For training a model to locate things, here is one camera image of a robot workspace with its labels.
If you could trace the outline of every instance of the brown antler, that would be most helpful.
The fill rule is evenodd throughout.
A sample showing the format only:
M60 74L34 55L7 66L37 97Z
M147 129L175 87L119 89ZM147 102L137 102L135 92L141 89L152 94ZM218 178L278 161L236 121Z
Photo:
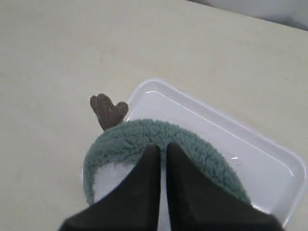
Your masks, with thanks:
M128 112L127 103L119 102L114 106L111 99L105 94L93 95L90 105L104 131L122 123Z

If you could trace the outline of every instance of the table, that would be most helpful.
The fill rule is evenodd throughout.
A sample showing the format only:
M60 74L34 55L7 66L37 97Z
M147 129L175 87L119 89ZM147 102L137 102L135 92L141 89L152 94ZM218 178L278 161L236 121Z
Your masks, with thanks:
M308 32L184 0L3 0L0 227L56 230L85 208L89 106L164 79L308 158ZM308 228L308 196L289 230Z

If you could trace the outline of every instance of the clear plastic tray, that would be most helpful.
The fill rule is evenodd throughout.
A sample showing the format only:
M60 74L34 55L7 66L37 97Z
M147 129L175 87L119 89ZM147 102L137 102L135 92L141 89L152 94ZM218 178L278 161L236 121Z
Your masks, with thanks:
M159 79L141 83L128 100L126 120L178 124L209 141L234 168L255 208L285 226L307 185L301 157Z

